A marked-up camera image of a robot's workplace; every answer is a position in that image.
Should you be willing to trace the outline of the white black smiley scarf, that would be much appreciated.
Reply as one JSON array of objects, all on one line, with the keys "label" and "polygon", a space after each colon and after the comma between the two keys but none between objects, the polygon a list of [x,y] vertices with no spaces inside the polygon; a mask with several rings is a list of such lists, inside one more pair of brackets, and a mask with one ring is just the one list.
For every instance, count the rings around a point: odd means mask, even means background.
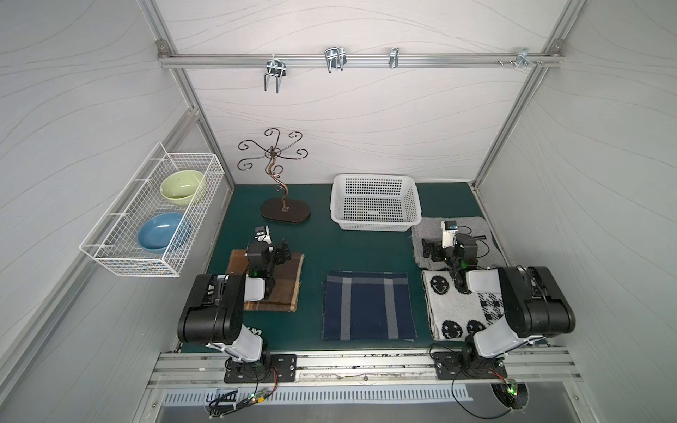
[{"label": "white black smiley scarf", "polygon": [[428,324],[435,341],[463,341],[504,315],[500,294],[461,294],[448,271],[423,271]]}]

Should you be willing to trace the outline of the white perforated plastic basket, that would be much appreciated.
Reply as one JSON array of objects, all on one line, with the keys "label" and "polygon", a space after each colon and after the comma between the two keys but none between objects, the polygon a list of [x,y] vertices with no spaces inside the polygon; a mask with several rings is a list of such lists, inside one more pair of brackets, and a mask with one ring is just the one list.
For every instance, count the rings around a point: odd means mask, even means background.
[{"label": "white perforated plastic basket", "polygon": [[330,211],[343,230],[405,232],[422,221],[419,193],[409,176],[339,174]]}]

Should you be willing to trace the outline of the navy grey plaid scarf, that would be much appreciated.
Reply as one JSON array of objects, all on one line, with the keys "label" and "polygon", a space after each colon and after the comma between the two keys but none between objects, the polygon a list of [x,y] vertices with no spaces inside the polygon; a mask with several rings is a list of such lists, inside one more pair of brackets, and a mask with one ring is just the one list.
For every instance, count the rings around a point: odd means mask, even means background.
[{"label": "navy grey plaid scarf", "polygon": [[330,271],[324,282],[323,339],[417,338],[408,274]]}]

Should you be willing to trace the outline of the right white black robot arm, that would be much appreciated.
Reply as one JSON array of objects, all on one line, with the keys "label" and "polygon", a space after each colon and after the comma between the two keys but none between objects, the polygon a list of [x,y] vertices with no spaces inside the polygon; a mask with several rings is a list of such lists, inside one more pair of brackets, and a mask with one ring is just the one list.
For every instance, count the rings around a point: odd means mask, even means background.
[{"label": "right white black robot arm", "polygon": [[423,257],[447,267],[423,271],[422,280],[432,335],[464,343],[443,365],[485,377],[505,354],[573,332],[576,317],[548,268],[481,266],[477,241],[455,231],[444,232],[442,241],[422,240]]}]

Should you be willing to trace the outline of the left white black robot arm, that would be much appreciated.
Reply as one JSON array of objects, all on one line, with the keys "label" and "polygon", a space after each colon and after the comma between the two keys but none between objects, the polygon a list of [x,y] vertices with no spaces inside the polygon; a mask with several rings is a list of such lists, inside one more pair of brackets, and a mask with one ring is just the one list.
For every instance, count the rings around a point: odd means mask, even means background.
[{"label": "left white black robot arm", "polygon": [[197,275],[177,325],[183,344],[227,354],[234,362],[271,368],[270,351],[262,336],[243,325],[247,302],[270,297],[275,288],[275,267],[291,259],[287,243],[274,247],[265,241],[250,243],[245,271]]}]

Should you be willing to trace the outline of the brown plaid scarf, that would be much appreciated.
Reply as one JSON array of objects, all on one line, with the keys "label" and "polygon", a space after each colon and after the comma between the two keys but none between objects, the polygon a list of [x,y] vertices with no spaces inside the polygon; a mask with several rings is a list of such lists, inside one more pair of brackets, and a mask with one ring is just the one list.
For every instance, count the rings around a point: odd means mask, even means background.
[{"label": "brown plaid scarf", "polygon": [[245,250],[233,250],[227,274],[246,274],[243,308],[246,311],[296,312],[305,255],[291,253],[285,264],[252,266]]}]

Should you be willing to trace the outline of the bronze scroll jewelry stand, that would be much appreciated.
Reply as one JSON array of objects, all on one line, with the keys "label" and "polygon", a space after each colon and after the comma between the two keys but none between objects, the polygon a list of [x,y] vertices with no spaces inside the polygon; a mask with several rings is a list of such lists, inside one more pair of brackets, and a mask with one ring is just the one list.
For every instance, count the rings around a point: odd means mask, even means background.
[{"label": "bronze scroll jewelry stand", "polygon": [[260,208],[262,217],[276,222],[301,224],[310,217],[310,206],[301,200],[294,200],[289,197],[290,189],[281,178],[284,172],[284,166],[281,162],[283,160],[305,160],[309,156],[309,151],[305,148],[296,147],[303,139],[303,134],[300,131],[289,132],[287,136],[290,142],[287,146],[280,144],[281,134],[282,132],[278,128],[266,129],[264,135],[274,138],[274,143],[268,147],[262,146],[253,139],[241,141],[237,145],[239,151],[246,152],[255,147],[259,149],[260,153],[257,156],[242,158],[237,162],[236,168],[242,172],[249,171],[253,169],[256,160],[266,160],[264,173],[273,180],[280,196],[264,201]]}]

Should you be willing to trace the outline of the black mounting plate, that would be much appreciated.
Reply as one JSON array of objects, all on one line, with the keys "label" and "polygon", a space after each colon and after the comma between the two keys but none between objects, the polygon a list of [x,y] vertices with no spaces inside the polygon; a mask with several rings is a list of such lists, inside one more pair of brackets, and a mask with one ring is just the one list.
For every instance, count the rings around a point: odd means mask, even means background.
[{"label": "black mounting plate", "polygon": [[430,354],[438,380],[507,380],[502,359],[487,359],[477,354],[440,351]]},{"label": "black mounting plate", "polygon": [[225,384],[273,384],[294,382],[296,354],[264,354],[259,361],[245,362],[228,359],[225,362]]}]

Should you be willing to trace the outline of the green ceramic bowl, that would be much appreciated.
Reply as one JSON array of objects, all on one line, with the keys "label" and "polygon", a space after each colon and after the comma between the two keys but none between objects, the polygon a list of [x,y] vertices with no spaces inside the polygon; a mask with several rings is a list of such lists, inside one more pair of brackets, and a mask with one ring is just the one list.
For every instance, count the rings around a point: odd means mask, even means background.
[{"label": "green ceramic bowl", "polygon": [[192,169],[175,172],[165,178],[160,185],[160,195],[174,206],[199,204],[205,193],[204,174]]}]

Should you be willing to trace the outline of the round black floor port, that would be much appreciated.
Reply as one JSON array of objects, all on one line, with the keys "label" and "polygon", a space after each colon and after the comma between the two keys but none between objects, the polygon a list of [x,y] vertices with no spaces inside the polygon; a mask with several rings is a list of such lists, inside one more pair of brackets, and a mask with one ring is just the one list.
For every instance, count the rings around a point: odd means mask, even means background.
[{"label": "round black floor port", "polygon": [[524,410],[529,403],[529,390],[527,385],[522,382],[517,384],[492,384],[491,389],[496,399],[511,410]]}]

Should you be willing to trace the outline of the double prong metal hook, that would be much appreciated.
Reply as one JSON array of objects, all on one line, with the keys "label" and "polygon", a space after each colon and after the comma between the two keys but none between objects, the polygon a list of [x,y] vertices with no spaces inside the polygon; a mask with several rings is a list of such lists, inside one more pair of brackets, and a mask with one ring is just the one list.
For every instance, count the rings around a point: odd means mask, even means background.
[{"label": "double prong metal hook", "polygon": [[275,93],[280,92],[282,79],[287,75],[287,65],[273,58],[266,63],[266,72],[264,73],[264,91],[268,91],[271,83],[274,82]]}]

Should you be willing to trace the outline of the small flat metal hook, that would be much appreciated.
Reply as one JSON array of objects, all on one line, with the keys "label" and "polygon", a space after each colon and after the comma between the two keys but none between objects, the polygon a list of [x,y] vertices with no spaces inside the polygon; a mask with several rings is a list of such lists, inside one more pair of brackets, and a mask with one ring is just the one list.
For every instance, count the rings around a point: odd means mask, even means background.
[{"label": "small flat metal hook", "polygon": [[397,69],[399,60],[400,60],[400,49],[399,48],[391,48],[390,53],[389,53],[389,68],[390,69]]}]

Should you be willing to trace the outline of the looped metal hook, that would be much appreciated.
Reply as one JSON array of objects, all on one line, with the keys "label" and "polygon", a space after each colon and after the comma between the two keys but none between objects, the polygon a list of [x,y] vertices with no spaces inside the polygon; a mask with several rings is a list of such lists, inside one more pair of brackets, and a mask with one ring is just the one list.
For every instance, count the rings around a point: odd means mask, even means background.
[{"label": "looped metal hook", "polygon": [[326,49],[324,58],[329,73],[332,73],[333,70],[343,71],[347,64],[347,52],[341,47]]}]

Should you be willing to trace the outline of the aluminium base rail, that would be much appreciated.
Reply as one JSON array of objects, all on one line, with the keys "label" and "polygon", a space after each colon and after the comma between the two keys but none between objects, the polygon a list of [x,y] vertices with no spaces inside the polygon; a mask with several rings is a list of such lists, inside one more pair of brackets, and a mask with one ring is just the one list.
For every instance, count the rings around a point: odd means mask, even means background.
[{"label": "aluminium base rail", "polygon": [[[441,384],[432,352],[423,349],[297,352],[296,379],[290,386]],[[161,354],[147,383],[151,388],[218,388],[225,385],[222,354]],[[502,363],[518,382],[581,382],[565,347],[523,347]]]}]

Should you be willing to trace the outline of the aluminium top rail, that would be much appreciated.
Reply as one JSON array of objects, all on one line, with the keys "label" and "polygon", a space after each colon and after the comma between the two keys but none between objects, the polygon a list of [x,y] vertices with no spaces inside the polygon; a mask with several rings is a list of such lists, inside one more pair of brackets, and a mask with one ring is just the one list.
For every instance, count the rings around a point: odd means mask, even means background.
[{"label": "aluminium top rail", "polygon": [[[497,64],[497,61],[511,61],[517,54],[518,52],[488,54],[414,54],[400,52],[397,69],[512,68],[509,65],[501,67]],[[558,67],[565,61],[565,57],[560,55],[529,52],[529,57],[543,61],[545,63],[544,67]],[[262,71],[266,68],[266,63],[273,58],[284,62],[289,70],[325,70],[327,68],[323,53],[277,56],[272,54],[181,54],[161,57],[159,62],[164,69],[242,69]],[[344,70],[347,69],[389,69],[389,52],[377,54],[347,53],[347,64]]]}]

